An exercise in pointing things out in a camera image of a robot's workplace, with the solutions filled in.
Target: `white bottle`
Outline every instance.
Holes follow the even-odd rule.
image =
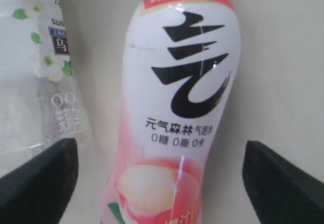
[[[143,0],[123,60],[116,165],[102,224],[201,224],[208,153],[237,72],[230,0]]]
[[[58,0],[0,0],[0,177],[62,138],[91,140]]]

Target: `pink lychee skin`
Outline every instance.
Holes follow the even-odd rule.
[[[181,219],[187,211],[193,208],[200,210],[201,198],[201,183],[203,178],[203,171],[197,167],[197,164],[192,160],[184,160],[181,158],[151,158],[137,163],[137,165],[152,165],[162,166],[178,170],[175,176],[177,182],[177,193],[175,195],[173,207],[167,211],[159,213],[158,215],[142,215],[134,213],[128,206],[127,199],[118,193],[122,206],[126,209],[128,215],[138,222],[138,224],[165,224],[166,221],[174,219]],[[196,182],[190,182],[186,178],[181,178],[181,172],[191,174],[198,182],[199,189],[197,189]],[[194,220],[188,219],[188,223],[196,224],[198,213]]]

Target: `white wall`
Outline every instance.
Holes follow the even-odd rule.
[[[324,181],[324,0],[233,1],[242,57],[206,168],[204,224],[259,223],[241,179],[248,139]],[[60,2],[103,164],[96,191],[73,200],[63,223],[96,223],[117,148],[124,39],[140,0]]]

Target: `black object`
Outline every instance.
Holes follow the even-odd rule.
[[[261,224],[324,224],[324,184],[262,143],[248,142],[242,176]]]
[[[78,177],[75,139],[64,139],[0,178],[1,224],[58,224]]]

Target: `plastic bottle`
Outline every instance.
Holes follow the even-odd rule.
[[[201,224],[208,153],[240,58],[230,0],[143,0],[123,60],[101,224]]]
[[[58,0],[0,0],[0,177],[62,138],[92,137]]]

